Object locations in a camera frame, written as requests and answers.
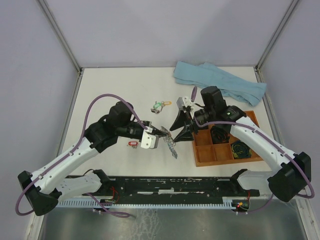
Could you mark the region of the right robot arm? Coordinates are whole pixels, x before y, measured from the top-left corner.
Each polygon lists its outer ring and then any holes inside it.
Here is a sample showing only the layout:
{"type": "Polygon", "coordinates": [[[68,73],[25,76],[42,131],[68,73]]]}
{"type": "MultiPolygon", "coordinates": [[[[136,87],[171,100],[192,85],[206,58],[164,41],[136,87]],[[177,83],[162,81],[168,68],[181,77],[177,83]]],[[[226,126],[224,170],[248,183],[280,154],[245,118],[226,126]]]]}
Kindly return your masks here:
{"type": "Polygon", "coordinates": [[[178,114],[170,127],[181,129],[174,142],[192,141],[194,135],[206,126],[214,125],[245,143],[269,166],[269,171],[244,169],[229,183],[231,193],[242,195],[247,190],[270,191],[283,202],[299,196],[311,199],[315,191],[311,184],[311,158],[305,152],[299,154],[265,134],[235,105],[227,105],[216,86],[201,90],[203,106],[195,110],[196,89],[191,97],[182,96],[176,101],[178,114]]]}

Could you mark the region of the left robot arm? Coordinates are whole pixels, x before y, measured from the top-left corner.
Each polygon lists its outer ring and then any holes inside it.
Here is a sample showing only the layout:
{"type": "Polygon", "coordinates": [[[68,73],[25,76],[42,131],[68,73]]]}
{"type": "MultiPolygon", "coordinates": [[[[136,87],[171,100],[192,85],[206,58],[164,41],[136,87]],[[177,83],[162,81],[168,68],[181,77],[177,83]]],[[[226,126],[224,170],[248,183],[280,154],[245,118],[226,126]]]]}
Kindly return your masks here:
{"type": "Polygon", "coordinates": [[[86,161],[115,145],[119,137],[138,140],[144,149],[157,148],[159,138],[166,137],[167,133],[148,121],[132,120],[135,116],[130,103],[119,101],[97,122],[84,126],[79,140],[68,150],[36,171],[22,171],[17,179],[31,212],[43,216],[65,199],[96,192],[106,195],[111,183],[103,170],[75,178],[68,176],[86,161]]]}

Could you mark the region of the large keyring holder blue handle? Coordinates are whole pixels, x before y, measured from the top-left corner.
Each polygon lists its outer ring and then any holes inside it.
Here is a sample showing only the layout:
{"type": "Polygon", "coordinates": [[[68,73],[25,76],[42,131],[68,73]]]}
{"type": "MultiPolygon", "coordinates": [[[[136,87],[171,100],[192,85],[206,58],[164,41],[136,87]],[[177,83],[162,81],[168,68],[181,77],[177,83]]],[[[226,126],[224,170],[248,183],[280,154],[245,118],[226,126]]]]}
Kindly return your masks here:
{"type": "Polygon", "coordinates": [[[172,138],[172,135],[171,135],[170,131],[167,130],[164,126],[161,126],[160,130],[166,133],[166,135],[163,137],[163,140],[167,144],[168,149],[171,152],[171,155],[175,159],[177,159],[178,158],[178,153],[175,150],[176,143],[174,142],[174,139],[172,138]]]}

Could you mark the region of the rolled orange-dotted tie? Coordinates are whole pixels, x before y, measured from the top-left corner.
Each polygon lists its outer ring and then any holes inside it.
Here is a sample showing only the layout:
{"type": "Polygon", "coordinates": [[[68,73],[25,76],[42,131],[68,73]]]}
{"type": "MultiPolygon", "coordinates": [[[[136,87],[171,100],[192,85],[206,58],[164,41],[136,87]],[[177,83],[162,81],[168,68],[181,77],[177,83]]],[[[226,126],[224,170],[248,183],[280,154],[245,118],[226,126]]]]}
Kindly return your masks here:
{"type": "Polygon", "coordinates": [[[215,125],[210,129],[210,136],[213,144],[226,144],[230,140],[228,133],[215,125]]]}

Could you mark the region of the light blue cloth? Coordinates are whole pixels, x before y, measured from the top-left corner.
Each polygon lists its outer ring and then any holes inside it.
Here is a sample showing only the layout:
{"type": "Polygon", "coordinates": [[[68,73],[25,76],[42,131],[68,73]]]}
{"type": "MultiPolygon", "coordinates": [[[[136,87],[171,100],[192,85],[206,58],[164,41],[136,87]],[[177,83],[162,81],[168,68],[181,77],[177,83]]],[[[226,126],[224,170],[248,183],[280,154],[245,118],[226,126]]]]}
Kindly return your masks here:
{"type": "Polygon", "coordinates": [[[179,61],[173,77],[181,85],[193,85],[201,89],[216,86],[223,97],[233,98],[251,107],[260,103],[267,89],[265,83],[247,81],[207,62],[192,65],[179,61]]]}

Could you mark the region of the green yellow tag key bunch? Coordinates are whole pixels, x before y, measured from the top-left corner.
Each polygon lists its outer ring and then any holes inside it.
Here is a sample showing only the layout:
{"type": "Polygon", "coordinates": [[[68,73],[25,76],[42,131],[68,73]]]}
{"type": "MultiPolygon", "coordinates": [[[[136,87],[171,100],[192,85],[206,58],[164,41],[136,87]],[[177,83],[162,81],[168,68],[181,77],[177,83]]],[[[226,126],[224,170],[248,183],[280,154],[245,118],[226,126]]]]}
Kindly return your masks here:
{"type": "Polygon", "coordinates": [[[154,114],[159,114],[162,112],[165,106],[169,106],[171,104],[172,104],[171,101],[160,101],[160,102],[156,101],[150,110],[154,114]]]}

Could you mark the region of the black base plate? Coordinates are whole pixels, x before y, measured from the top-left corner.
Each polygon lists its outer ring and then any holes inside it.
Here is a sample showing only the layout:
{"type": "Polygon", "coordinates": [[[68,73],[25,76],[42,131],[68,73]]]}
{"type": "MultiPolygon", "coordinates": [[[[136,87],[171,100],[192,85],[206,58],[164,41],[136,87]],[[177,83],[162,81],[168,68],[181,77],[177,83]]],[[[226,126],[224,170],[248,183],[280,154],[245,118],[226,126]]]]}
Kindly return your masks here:
{"type": "Polygon", "coordinates": [[[93,195],[114,197],[118,204],[176,204],[220,203],[224,197],[258,197],[260,192],[243,189],[235,177],[109,176],[93,195]]]}

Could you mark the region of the rolled blue-yellow tie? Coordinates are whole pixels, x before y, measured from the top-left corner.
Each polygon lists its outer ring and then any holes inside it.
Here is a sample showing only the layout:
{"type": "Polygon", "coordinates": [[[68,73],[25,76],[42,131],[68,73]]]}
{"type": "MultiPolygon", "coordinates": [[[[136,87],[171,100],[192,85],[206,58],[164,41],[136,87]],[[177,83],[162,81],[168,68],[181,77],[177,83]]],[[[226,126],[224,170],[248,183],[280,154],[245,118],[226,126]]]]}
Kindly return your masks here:
{"type": "Polygon", "coordinates": [[[233,142],[230,147],[234,159],[248,159],[252,156],[251,148],[241,140],[233,142]]]}

